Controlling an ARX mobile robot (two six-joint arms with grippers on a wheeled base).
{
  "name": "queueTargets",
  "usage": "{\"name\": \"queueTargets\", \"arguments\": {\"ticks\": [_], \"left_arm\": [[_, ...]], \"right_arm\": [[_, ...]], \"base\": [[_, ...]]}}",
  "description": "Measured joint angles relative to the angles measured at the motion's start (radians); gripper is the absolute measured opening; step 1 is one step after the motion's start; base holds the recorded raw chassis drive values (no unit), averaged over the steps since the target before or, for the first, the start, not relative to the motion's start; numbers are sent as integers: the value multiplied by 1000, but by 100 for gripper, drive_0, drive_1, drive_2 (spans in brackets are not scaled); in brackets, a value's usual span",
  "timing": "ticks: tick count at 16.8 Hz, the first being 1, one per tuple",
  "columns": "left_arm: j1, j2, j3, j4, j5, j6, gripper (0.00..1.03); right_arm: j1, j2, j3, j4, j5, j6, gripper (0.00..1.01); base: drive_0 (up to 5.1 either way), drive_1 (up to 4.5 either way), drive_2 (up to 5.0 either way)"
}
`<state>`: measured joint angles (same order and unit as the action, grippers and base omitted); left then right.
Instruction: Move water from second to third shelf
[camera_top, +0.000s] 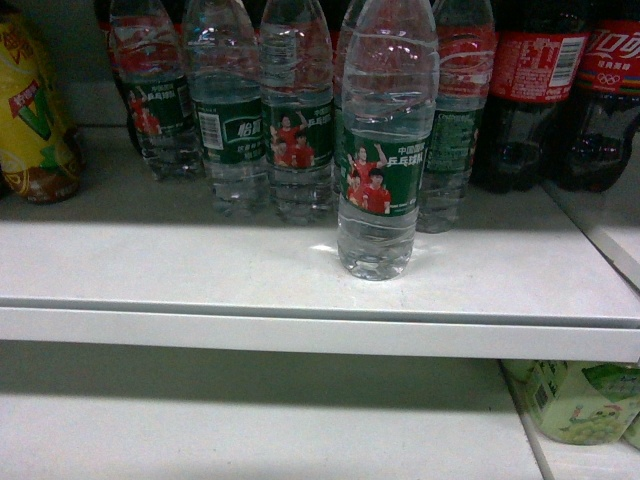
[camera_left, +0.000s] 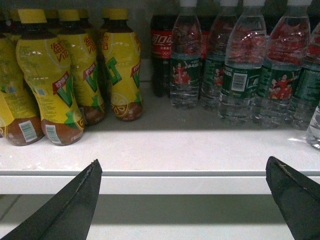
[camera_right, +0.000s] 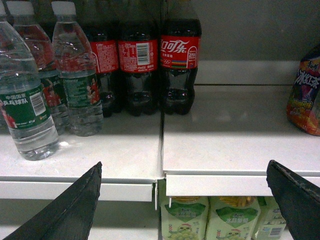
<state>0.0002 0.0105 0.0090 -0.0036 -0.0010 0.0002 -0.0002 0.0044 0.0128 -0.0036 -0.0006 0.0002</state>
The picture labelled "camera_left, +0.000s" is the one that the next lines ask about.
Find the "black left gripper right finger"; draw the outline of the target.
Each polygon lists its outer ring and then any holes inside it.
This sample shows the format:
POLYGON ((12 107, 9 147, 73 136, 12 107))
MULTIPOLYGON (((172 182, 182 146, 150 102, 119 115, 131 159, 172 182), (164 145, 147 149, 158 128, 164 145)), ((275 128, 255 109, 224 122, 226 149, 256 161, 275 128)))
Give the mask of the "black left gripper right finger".
POLYGON ((266 181, 295 240, 320 238, 320 184, 274 156, 266 163, 266 181))

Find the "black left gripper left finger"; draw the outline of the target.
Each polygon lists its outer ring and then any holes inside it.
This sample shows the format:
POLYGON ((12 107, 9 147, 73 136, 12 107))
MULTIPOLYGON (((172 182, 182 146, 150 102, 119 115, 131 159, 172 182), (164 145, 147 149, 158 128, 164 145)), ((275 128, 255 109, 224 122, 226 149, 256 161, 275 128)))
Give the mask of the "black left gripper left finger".
POLYGON ((102 179, 96 159, 3 240, 85 240, 102 179))

